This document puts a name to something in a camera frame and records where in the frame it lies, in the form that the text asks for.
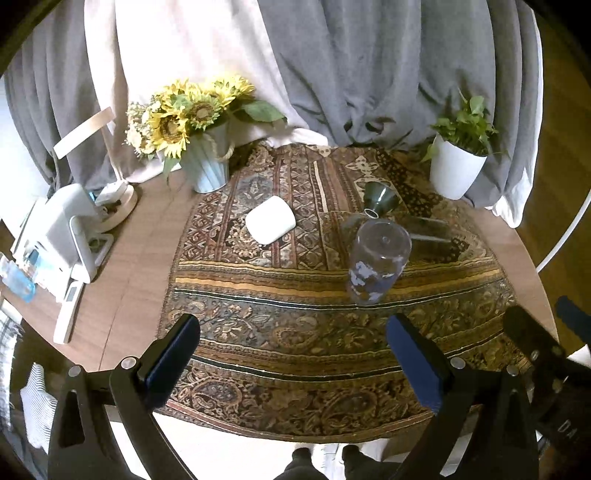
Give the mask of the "green potted plant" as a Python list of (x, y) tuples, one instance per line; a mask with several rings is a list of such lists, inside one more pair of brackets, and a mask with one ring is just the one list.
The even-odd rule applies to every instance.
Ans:
[(458, 88), (460, 108), (452, 116), (440, 116), (430, 128), (444, 141), (478, 157), (510, 157), (506, 148), (493, 145), (500, 132), (488, 119), (489, 110), (481, 95), (468, 96)]

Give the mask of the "white chair frame tube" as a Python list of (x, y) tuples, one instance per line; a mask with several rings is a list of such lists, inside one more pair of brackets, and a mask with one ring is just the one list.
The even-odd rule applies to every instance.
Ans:
[(577, 211), (576, 215), (574, 216), (573, 220), (564, 231), (562, 236), (556, 242), (554, 247), (549, 251), (549, 253), (543, 258), (543, 260), (536, 266), (536, 272), (541, 273), (549, 263), (554, 259), (554, 257), (560, 252), (562, 247), (565, 245), (567, 240), (570, 236), (574, 233), (576, 228), (578, 227), (581, 220), (584, 218), (585, 213), (587, 212), (589, 206), (591, 204), (591, 190), (588, 191), (583, 203), (581, 204), (579, 210)]

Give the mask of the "beige cloth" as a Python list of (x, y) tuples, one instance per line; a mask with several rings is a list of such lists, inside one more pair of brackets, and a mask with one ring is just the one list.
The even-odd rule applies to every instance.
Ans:
[(86, 1), (83, 21), (98, 104), (115, 115), (112, 158), (124, 179), (142, 183), (162, 171), (159, 159), (141, 160), (125, 142), (129, 103), (145, 103), (176, 80), (242, 76), (283, 113), (271, 124), (230, 119), (233, 147), (328, 145), (291, 104), (256, 1)]

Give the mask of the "clear glass cup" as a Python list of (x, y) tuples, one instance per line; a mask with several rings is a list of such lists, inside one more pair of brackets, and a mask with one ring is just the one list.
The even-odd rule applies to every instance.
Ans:
[(387, 219), (360, 225), (349, 252), (349, 296), (358, 305), (383, 299), (406, 267), (412, 252), (410, 234)]

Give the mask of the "white plant pot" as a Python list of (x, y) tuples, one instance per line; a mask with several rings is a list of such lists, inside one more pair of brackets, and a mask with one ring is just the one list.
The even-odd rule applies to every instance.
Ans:
[(465, 195), (487, 159), (445, 141), (440, 135), (435, 137), (431, 152), (430, 181), (439, 195), (450, 200)]

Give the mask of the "yellow sunflower bouquet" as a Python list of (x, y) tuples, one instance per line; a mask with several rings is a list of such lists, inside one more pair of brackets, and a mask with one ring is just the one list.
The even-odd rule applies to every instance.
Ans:
[(228, 126), (231, 119), (246, 123), (284, 122), (286, 115), (266, 100), (256, 97), (256, 87), (240, 75), (195, 83), (176, 80), (151, 95), (145, 103), (128, 105), (125, 143), (140, 159), (161, 158), (163, 175), (188, 158), (199, 143), (211, 148), (211, 158), (224, 161), (233, 147), (221, 150), (214, 129)]

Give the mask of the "white ceramic cup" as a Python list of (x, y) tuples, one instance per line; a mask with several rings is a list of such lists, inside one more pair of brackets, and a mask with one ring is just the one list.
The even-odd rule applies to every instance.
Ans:
[(280, 239), (293, 230), (296, 224), (290, 205), (278, 196), (266, 199), (245, 216), (247, 231), (256, 243), (263, 246)]

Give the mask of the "patterned brown table cloth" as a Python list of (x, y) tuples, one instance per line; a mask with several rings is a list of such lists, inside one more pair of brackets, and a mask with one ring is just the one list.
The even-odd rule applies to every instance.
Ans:
[[(346, 292), (349, 248), (363, 217), (363, 189), (396, 192), (394, 221), (447, 222), (453, 253), (410, 260), (375, 306)], [(256, 243), (245, 216), (272, 196), (297, 224)], [(504, 334), (515, 303), (503, 268), (462, 201), (439, 196), (400, 152), (263, 142), (239, 147), (230, 179), (201, 195), (174, 256), (158, 331), (183, 314), (201, 338), (163, 413), (254, 438), (318, 443), (394, 436), (429, 420), (386, 339), (406, 315), (449, 357), (475, 369), (526, 371)]]

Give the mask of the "pale blue ribbed vase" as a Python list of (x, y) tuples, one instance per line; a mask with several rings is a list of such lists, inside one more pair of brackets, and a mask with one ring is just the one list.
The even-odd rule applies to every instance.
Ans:
[(228, 183), (233, 151), (228, 121), (190, 137), (180, 165), (195, 192), (211, 193)]

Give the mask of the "white remote control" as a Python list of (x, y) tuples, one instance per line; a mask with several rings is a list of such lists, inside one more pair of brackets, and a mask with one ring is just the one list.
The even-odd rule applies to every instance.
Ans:
[(70, 341), (75, 323), (78, 304), (85, 284), (82, 281), (72, 281), (65, 293), (56, 320), (52, 341), (58, 345), (65, 345)]

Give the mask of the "clear square glass tumbler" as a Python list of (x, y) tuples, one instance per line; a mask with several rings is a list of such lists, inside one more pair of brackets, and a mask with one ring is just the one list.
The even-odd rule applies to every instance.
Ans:
[(453, 253), (452, 229), (447, 222), (407, 215), (399, 224), (411, 237), (412, 260), (442, 260)]

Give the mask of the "grey curtain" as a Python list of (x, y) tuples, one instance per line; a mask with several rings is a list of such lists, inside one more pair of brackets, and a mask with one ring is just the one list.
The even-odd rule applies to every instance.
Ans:
[[(121, 176), (115, 115), (100, 108), (84, 33), (86, 1), (5, 1), (1, 84), (25, 147), (51, 189), (98, 190)], [(412, 147), (481, 95), (500, 132), (466, 193), (517, 227), (533, 188), (542, 121), (536, 17), (523, 1), (256, 1), (287, 94), (332, 146)]]

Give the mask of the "dark green cone cup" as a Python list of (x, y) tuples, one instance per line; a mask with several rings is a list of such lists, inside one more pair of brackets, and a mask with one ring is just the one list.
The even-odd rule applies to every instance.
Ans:
[(363, 191), (363, 213), (373, 219), (382, 218), (400, 204), (400, 198), (389, 186), (370, 181)]

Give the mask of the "white appliance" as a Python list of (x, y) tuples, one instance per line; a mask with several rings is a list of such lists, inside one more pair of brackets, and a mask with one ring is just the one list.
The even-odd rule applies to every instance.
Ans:
[(11, 247), (16, 264), (40, 288), (62, 302), (72, 281), (91, 283), (114, 237), (98, 231), (103, 215), (79, 184), (39, 199)]

